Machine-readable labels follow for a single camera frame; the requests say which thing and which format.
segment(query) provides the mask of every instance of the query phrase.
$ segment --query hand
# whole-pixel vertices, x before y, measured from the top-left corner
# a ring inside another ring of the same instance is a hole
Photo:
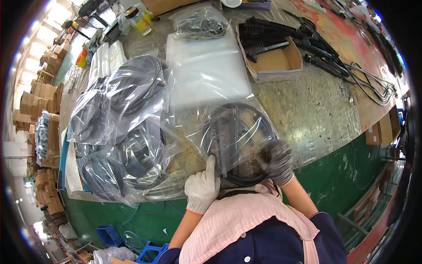
[[[271,157],[267,162],[257,156],[261,168],[275,184],[280,187],[287,185],[293,178],[292,149],[285,142],[279,140],[268,142],[263,149],[269,151]]]
[[[220,191],[220,178],[214,176],[215,157],[210,155],[205,171],[190,175],[185,183],[187,195],[186,210],[199,215],[205,214]]]

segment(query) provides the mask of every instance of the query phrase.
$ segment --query white cotton glove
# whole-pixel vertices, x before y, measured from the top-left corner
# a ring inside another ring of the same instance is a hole
[[[205,171],[190,175],[185,183],[185,194],[187,195],[186,209],[203,215],[217,199],[220,191],[220,177],[214,175],[215,157],[210,155],[207,160]]]

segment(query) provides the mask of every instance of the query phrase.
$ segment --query factory floor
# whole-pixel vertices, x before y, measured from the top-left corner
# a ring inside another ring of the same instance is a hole
[[[363,134],[337,151],[296,169],[295,174],[318,210],[329,213],[336,221],[337,213],[346,211],[365,193],[366,186],[382,166],[383,153],[384,149],[379,146],[367,146]],[[76,233],[100,248],[106,246],[95,229],[107,224],[113,225],[121,235],[129,230],[155,245],[169,242],[187,204],[186,199],[140,204],[131,221],[120,230],[135,212],[134,208],[119,203],[74,200],[63,191],[62,197]],[[136,239],[131,241],[140,246]]]

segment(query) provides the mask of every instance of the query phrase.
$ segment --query workbench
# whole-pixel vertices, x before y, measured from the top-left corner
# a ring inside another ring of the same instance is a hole
[[[343,20],[329,10],[325,14],[321,13],[303,4],[301,0],[273,0],[270,11],[224,8],[223,14],[231,21],[233,28],[251,16],[299,28],[299,21],[281,9],[313,21],[320,35],[339,53],[344,63],[357,62],[362,68],[394,83],[399,98],[408,90],[406,73],[402,78],[395,78],[389,72],[385,59],[370,34],[367,32],[371,42],[368,45],[351,21]],[[165,13],[160,21],[153,22],[153,32],[145,37],[135,30],[120,36],[118,39],[123,44],[127,59],[145,53],[165,59],[167,35],[175,32],[169,19],[174,12],[175,10]],[[62,96],[60,132],[69,122],[76,98],[86,88],[89,69],[72,67],[71,71],[67,74],[69,79],[66,79]],[[250,76],[249,79],[254,95],[269,115],[280,138],[292,147],[295,169],[346,145],[378,122],[395,105],[395,100],[392,99],[386,106],[379,106],[357,85],[346,84],[307,63],[303,64],[302,73],[291,81],[258,84]],[[183,152],[171,161],[167,179],[145,194],[144,199],[140,198],[140,201],[185,197],[186,178],[205,169],[205,161],[197,150],[186,139],[183,140]],[[223,182],[223,187],[231,186]],[[98,201],[96,196],[87,192],[68,191],[68,194],[73,199]]]

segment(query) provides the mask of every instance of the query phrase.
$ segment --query glass jar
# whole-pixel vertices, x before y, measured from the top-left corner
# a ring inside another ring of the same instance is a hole
[[[139,9],[135,6],[132,6],[126,10],[126,14],[124,15],[125,18],[127,18],[130,22],[130,24],[139,30],[142,35],[148,35],[151,33],[152,28],[149,25],[148,21],[145,19],[145,17],[142,15],[141,12],[139,12]]]

